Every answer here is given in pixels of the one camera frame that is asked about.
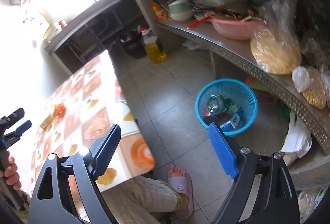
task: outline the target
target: plastic bottle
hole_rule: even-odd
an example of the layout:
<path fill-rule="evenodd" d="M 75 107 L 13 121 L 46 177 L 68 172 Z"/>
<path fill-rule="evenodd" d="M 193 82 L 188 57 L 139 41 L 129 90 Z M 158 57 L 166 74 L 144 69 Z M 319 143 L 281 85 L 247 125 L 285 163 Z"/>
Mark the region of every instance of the plastic bottle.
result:
<path fill-rule="evenodd" d="M 154 64 L 163 62 L 166 59 L 162 44 L 159 42 L 158 37 L 154 35 L 150 29 L 141 28 L 143 37 L 143 46 L 146 50 L 150 61 Z"/>

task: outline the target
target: pink slipper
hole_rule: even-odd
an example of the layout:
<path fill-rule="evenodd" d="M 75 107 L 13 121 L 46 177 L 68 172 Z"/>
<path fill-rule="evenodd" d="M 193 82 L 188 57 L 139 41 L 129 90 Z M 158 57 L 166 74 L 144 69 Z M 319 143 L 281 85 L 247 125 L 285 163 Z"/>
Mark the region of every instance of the pink slipper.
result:
<path fill-rule="evenodd" d="M 178 218 L 190 217 L 194 211 L 194 203 L 192 199 L 192 182 L 190 175 L 186 172 L 186 177 L 168 177 L 168 184 L 172 186 L 178 193 L 188 196 L 188 206 L 184 210 L 175 211 Z"/>

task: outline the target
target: green bowl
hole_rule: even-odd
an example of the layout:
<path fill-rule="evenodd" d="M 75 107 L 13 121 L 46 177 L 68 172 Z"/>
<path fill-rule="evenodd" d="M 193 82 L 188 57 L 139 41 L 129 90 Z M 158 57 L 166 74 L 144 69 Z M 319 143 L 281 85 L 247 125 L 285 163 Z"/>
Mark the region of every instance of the green bowl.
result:
<path fill-rule="evenodd" d="M 168 5 L 170 14 L 189 11 L 191 7 L 187 4 L 187 0 L 176 0 Z"/>

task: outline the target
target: floral tablecloth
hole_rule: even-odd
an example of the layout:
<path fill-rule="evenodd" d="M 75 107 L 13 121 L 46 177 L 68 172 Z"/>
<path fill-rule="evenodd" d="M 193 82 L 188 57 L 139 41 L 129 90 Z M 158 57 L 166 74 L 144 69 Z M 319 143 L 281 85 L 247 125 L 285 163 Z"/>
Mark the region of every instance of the floral tablecloth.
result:
<path fill-rule="evenodd" d="M 96 181 L 100 191 L 153 169 L 155 160 L 134 122 L 107 51 L 55 91 L 42 110 L 40 123 L 61 102 L 66 107 L 65 115 L 55 117 L 45 130 L 38 127 L 33 141 L 31 193 L 50 153 L 73 155 L 82 145 L 89 147 L 96 138 L 105 136 L 114 123 L 121 128 L 121 140 L 105 175 Z M 75 198 L 74 176 L 70 176 L 69 183 Z"/>

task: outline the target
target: yellow oil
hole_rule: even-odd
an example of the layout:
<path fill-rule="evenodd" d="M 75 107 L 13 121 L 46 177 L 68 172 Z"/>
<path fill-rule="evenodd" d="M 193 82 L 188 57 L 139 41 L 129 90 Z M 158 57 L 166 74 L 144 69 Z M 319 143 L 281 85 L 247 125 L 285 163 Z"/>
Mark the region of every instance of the yellow oil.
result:
<path fill-rule="evenodd" d="M 150 42 L 145 45 L 146 54 L 148 55 L 150 61 L 154 64 L 163 62 L 166 59 L 166 53 L 161 52 L 157 46 L 157 43 Z"/>

